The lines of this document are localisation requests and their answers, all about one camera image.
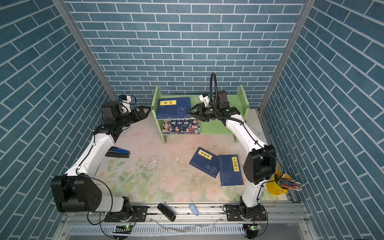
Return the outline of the small middle blue book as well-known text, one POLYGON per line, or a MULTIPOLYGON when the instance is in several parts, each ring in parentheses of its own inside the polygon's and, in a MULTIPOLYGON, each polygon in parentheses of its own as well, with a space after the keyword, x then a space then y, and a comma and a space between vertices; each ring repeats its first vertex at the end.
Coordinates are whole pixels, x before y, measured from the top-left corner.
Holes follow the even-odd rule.
POLYGON ((214 179, 220 171, 218 156, 202 148, 197 149, 189 164, 214 179))

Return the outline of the black remote on rail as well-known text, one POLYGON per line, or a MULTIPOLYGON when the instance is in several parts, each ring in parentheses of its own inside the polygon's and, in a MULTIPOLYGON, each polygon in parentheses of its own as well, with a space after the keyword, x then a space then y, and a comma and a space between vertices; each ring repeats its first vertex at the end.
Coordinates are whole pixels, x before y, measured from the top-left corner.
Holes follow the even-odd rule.
POLYGON ((159 203, 157 209, 171 222, 176 219, 176 214, 166 205, 159 203))

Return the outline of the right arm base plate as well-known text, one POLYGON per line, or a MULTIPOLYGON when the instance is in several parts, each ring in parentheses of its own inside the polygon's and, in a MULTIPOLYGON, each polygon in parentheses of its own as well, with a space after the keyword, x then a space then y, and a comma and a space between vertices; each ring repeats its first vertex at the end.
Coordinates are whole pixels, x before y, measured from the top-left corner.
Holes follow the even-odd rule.
POLYGON ((267 212, 261 204, 252 208, 248 208, 244 204, 223 205, 222 210, 226 214, 227 221, 229 222, 267 220, 267 212))

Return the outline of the light blue eraser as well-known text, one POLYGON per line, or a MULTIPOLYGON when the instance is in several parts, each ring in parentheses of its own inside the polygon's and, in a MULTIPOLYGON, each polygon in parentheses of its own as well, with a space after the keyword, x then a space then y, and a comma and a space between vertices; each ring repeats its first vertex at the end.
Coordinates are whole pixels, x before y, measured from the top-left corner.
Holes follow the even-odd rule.
POLYGON ((197 209, 196 205, 191 203, 189 204, 189 210, 193 213, 193 215, 198 216, 200 214, 199 210, 197 209))

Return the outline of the illustrated cartoon cover book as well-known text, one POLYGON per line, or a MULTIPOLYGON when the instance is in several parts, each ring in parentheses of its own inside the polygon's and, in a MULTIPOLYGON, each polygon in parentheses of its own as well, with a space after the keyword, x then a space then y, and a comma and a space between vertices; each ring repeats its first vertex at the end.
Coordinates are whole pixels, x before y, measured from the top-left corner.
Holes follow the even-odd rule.
POLYGON ((199 135, 200 121, 196 119, 165 120, 162 126, 163 135, 199 135))

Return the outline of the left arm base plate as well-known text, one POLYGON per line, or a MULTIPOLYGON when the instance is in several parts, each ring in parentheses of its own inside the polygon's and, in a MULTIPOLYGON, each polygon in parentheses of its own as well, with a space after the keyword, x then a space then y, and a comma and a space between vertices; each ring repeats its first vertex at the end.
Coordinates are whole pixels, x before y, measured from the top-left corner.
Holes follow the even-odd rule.
POLYGON ((145 222, 148 206, 132 206, 128 212, 112 212, 106 215, 106 223, 145 222))

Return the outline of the yellow pen holder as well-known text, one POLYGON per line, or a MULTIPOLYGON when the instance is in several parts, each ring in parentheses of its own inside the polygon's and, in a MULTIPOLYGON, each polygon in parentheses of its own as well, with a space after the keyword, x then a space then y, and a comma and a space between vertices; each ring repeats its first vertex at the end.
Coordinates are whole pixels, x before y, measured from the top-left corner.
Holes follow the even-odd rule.
POLYGON ((301 191, 302 183, 293 180, 285 171, 277 171, 266 184, 267 190, 275 196, 288 194, 289 191, 301 191))

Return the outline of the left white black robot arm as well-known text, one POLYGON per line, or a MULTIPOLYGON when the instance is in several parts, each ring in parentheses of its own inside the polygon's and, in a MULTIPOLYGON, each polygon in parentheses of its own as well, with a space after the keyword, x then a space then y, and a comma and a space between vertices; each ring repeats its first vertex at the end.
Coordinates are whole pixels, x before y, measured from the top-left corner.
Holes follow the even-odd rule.
POLYGON ((126 220, 133 212, 129 199, 114 197, 111 192, 104 194, 95 176, 123 129, 146 119, 151 108, 139 106, 131 110, 127 103, 107 102, 101 110, 102 123, 94 130, 90 144, 64 175, 53 178, 51 189, 60 213, 119 213, 126 220))

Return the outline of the blue book yellow label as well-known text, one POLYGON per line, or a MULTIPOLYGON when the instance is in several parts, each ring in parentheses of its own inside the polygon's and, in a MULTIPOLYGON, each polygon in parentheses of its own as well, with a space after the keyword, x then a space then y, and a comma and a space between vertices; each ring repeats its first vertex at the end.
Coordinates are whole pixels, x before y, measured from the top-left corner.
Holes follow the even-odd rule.
POLYGON ((156 112, 158 120, 191 119, 188 110, 191 108, 189 97, 160 99, 156 112))

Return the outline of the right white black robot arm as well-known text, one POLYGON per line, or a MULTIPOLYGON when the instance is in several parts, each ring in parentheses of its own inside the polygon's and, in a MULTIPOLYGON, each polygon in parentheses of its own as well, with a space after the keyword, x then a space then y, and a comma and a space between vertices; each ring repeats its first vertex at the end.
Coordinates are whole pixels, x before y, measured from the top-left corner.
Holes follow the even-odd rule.
POLYGON ((259 194, 264 184, 276 172, 276 149, 265 145, 246 124, 236 107, 231 107, 225 91, 199 95, 200 103, 188 110, 191 117, 201 121, 219 120, 244 147, 247 155, 243 172, 247 178, 241 205, 251 209, 260 204, 259 194))

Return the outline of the black blue stapler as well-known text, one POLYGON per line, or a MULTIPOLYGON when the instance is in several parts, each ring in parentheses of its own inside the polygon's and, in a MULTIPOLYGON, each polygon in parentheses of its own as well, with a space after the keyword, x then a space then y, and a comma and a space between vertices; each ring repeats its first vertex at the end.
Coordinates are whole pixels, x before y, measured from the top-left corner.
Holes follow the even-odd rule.
POLYGON ((106 157, 111 157, 111 158, 126 158, 128 159, 130 157, 130 151, 116 148, 116 147, 111 147, 107 153, 105 154, 106 157))

